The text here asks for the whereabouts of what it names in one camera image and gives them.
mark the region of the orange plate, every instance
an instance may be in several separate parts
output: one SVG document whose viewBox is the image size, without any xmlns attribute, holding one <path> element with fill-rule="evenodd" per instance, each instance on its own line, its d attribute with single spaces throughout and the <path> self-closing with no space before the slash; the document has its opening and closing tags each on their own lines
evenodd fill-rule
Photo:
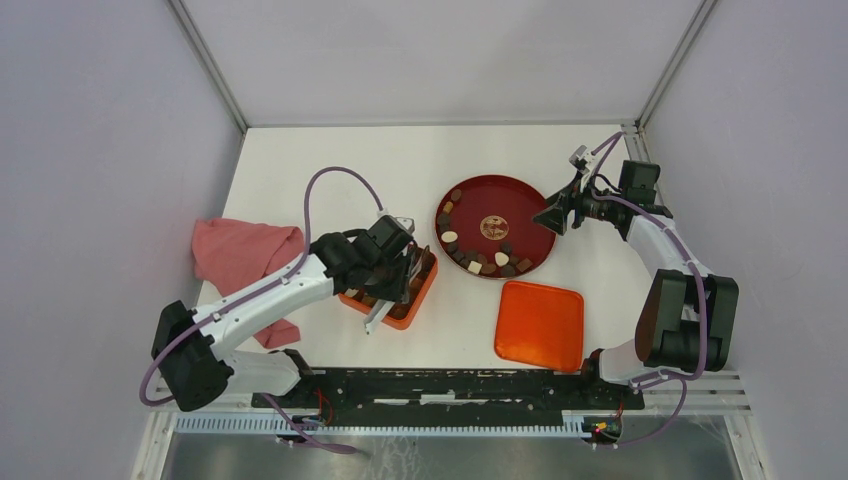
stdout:
<svg viewBox="0 0 848 480">
<path fill-rule="evenodd" d="M 583 360 L 583 297 L 571 290 L 510 281 L 501 292 L 495 353 L 561 372 Z"/>
<path fill-rule="evenodd" d="M 412 320 L 415 319 L 415 314 L 418 313 L 418 308 L 421 307 L 421 302 L 424 301 L 424 297 L 427 295 L 427 292 L 430 291 L 430 285 L 433 284 L 436 274 L 439 273 L 439 261 L 436 259 L 433 252 L 429 252 L 429 260 L 433 262 L 433 266 L 430 267 L 429 271 L 425 267 L 419 274 L 419 277 L 426 275 L 426 278 L 424 278 L 420 290 L 414 294 L 412 305 L 409 308 L 409 313 L 402 318 L 395 318 L 392 316 L 391 312 L 389 312 L 389 314 L 386 315 L 386 318 L 383 319 L 383 323 L 398 330 L 406 330 L 409 328 L 409 324 L 412 323 Z M 343 293 L 338 295 L 339 300 L 341 300 L 342 303 L 367 315 L 368 312 L 371 311 L 371 307 L 362 303 L 362 296 L 362 292 L 359 292 L 359 294 L 357 294 L 354 298 L 347 297 Z"/>
</svg>

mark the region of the red wire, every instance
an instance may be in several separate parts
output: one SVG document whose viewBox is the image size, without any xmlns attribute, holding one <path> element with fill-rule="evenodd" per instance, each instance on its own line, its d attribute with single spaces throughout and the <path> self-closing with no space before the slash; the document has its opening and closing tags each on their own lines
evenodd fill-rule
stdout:
<svg viewBox="0 0 848 480">
<path fill-rule="evenodd" d="M 332 403 L 330 403 L 330 399 L 329 399 L 329 398 L 325 397 L 325 396 L 321 393 L 321 389 L 320 389 L 320 388 L 319 388 L 319 389 L 316 389 L 316 390 L 315 390 L 315 393 L 317 393 L 317 394 L 318 394 L 318 415 L 321 415 L 321 411 L 322 411 L 322 410 L 321 410 L 321 407 L 323 406 L 323 404 L 324 404 L 325 402 L 327 403 L 327 407 L 329 407 L 329 408 L 330 408 L 330 414 L 329 414 L 329 416 L 327 417 L 327 421 L 326 421 L 326 423 L 325 423 L 325 425 L 329 425 L 329 424 L 330 424 L 330 422 L 332 422 L 332 421 L 333 421 L 333 413 L 334 413 L 334 412 L 333 412 L 333 404 L 332 404 Z"/>
</svg>

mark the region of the pink towel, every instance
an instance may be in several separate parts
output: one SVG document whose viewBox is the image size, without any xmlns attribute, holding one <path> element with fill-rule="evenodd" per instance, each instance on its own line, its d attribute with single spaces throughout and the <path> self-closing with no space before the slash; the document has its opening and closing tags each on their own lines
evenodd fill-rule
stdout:
<svg viewBox="0 0 848 480">
<path fill-rule="evenodd" d="M 297 258 L 303 252 L 303 233 L 297 227 L 272 227 L 227 218 L 198 220 L 191 251 L 197 278 L 211 282 L 218 293 L 227 296 Z M 277 348 L 299 341 L 300 330 L 280 319 L 254 338 L 265 348 Z"/>
</svg>

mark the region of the white chocolate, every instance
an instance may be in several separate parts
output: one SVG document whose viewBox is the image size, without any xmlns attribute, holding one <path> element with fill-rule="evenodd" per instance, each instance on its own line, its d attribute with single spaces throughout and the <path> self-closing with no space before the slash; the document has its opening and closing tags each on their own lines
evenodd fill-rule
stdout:
<svg viewBox="0 0 848 480">
<path fill-rule="evenodd" d="M 483 268 L 483 265 L 480 264 L 479 262 L 468 262 L 468 271 L 475 274 L 475 275 L 480 274 L 481 268 Z"/>
<path fill-rule="evenodd" d="M 509 263 L 509 255 L 503 252 L 498 252 L 495 254 L 495 265 L 503 267 L 507 263 Z"/>
<path fill-rule="evenodd" d="M 447 232 L 442 234 L 442 241 L 445 242 L 445 243 L 455 242 L 458 238 L 459 238 L 459 235 L 457 235 L 456 232 L 447 231 Z"/>
</svg>

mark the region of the metal floor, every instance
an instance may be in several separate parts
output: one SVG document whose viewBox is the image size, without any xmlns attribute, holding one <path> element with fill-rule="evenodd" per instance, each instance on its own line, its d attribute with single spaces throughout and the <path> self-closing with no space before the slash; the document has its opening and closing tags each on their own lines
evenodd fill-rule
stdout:
<svg viewBox="0 0 848 480">
<path fill-rule="evenodd" d="M 624 440 L 663 419 L 625 418 Z M 176 434 L 162 478 L 741 479 L 722 417 L 686 417 L 652 441 L 593 452 L 573 438 L 320 437 L 365 453 L 289 448 L 270 436 Z"/>
</svg>

